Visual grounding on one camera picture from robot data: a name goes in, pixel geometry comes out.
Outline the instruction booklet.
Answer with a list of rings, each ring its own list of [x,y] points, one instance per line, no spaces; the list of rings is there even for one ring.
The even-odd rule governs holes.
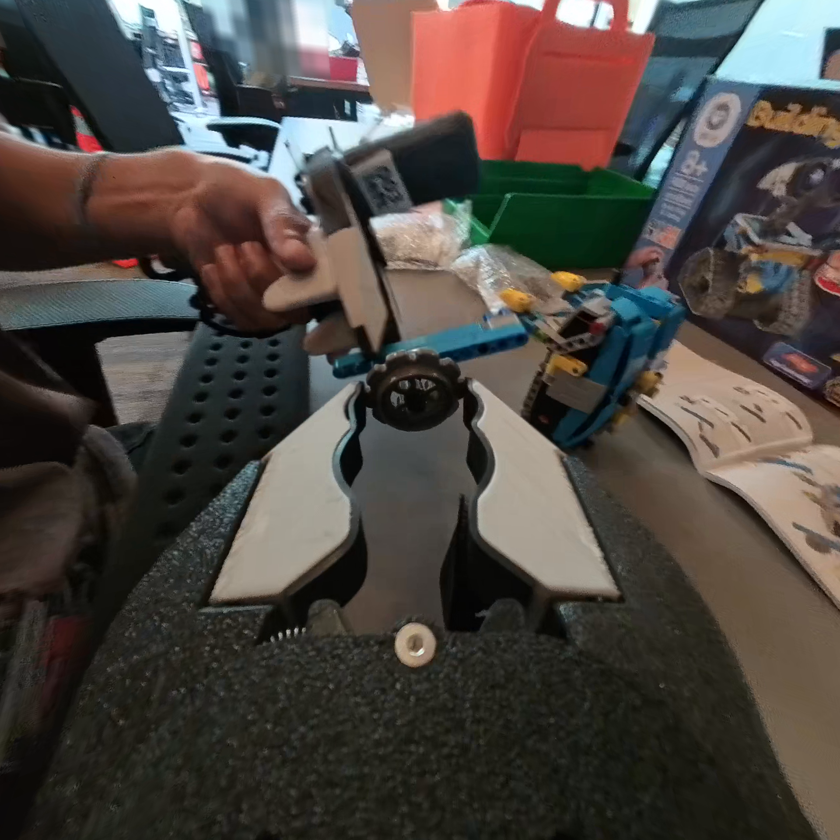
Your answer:
[[[814,442],[800,407],[674,342],[639,405],[674,433],[696,471],[758,513],[839,607],[839,449]]]

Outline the blue toy robot model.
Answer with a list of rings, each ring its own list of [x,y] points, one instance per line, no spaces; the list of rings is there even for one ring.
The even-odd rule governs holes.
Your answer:
[[[686,310],[659,287],[641,290],[555,271],[542,289],[523,282],[499,292],[545,355],[522,418],[562,449],[612,432],[654,396]]]

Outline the blue wristband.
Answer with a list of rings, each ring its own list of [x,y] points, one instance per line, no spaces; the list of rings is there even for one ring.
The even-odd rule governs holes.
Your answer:
[[[88,229],[90,226],[88,205],[102,167],[109,162],[111,157],[112,153],[107,151],[89,154],[79,169],[75,181],[72,206],[75,221],[80,229]]]

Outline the orange striped safety cone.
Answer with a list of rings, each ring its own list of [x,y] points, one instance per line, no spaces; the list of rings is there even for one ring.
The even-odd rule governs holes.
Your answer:
[[[86,154],[103,152],[104,149],[100,141],[85,120],[81,111],[76,106],[70,105],[70,115],[74,123],[73,126],[78,149]]]

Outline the green storage bin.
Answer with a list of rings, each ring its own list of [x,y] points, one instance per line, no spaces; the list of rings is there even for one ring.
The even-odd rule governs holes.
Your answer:
[[[610,170],[483,161],[469,199],[469,241],[507,246],[550,270],[620,269],[654,196],[651,186]]]

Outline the orange tote bag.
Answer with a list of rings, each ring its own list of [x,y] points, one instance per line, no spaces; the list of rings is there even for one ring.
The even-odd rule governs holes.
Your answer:
[[[416,120],[468,114],[484,161],[605,169],[655,35],[632,30],[626,1],[610,2],[607,28],[560,21],[559,5],[463,2],[413,13]]]

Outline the bubble wrap bag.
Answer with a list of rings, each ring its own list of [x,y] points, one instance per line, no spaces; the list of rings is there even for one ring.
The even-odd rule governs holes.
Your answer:
[[[446,269],[469,247],[472,202],[446,200],[371,220],[389,269]]]
[[[450,269],[491,311],[556,313],[570,308],[565,290],[548,269],[507,246],[470,247]]]

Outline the grey toothed wheel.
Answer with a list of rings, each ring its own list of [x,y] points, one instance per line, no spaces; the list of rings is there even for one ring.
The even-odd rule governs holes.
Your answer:
[[[371,368],[364,397],[379,423],[400,432],[424,432],[458,409],[467,390],[459,365],[434,350],[389,354]]]

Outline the person's left hand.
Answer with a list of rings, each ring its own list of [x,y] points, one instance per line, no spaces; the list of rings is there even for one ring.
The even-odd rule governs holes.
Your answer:
[[[309,220],[273,178],[187,150],[163,150],[160,172],[176,247],[197,272],[205,300],[248,333],[275,333],[305,323],[309,311],[266,309],[266,290],[283,276],[317,266]]]

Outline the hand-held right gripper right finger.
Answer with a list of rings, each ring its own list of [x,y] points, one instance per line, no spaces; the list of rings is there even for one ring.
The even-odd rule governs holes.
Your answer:
[[[499,600],[534,628],[562,603],[620,603],[560,450],[477,380],[463,412],[475,490],[459,514],[459,623],[478,624]]]

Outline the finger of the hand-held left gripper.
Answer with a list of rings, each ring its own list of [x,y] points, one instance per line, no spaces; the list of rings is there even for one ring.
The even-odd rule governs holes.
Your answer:
[[[387,318],[382,343],[413,339],[481,320],[480,295],[448,269],[389,269],[381,273]]]

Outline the blue perforated beam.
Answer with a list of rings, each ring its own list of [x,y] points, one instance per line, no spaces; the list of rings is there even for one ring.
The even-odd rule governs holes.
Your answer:
[[[440,359],[467,362],[515,350],[529,341],[529,333],[517,314],[507,309],[492,311],[477,322],[432,332],[413,339],[386,343],[377,353],[353,350],[331,363],[332,376],[348,380],[368,374],[392,354],[431,350]]]

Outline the black perforated office chair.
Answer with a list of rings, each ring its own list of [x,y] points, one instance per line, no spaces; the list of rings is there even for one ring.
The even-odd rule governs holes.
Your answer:
[[[100,342],[192,332],[140,472],[112,562],[142,571],[226,487],[308,417],[303,330],[267,339],[230,337],[202,325],[190,283],[83,280],[2,289],[2,329],[92,399],[99,425],[117,419],[98,356]]]

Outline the robot kit box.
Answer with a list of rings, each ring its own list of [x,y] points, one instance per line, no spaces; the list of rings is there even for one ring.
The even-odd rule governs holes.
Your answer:
[[[839,405],[838,93],[711,77],[621,282]]]

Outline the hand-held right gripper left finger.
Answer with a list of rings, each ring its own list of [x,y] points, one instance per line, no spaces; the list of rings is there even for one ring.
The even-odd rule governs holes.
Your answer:
[[[364,425],[356,382],[262,458],[206,592],[208,607],[275,607],[284,627],[294,627],[315,602],[353,600],[365,579],[361,510],[351,489],[363,463]]]

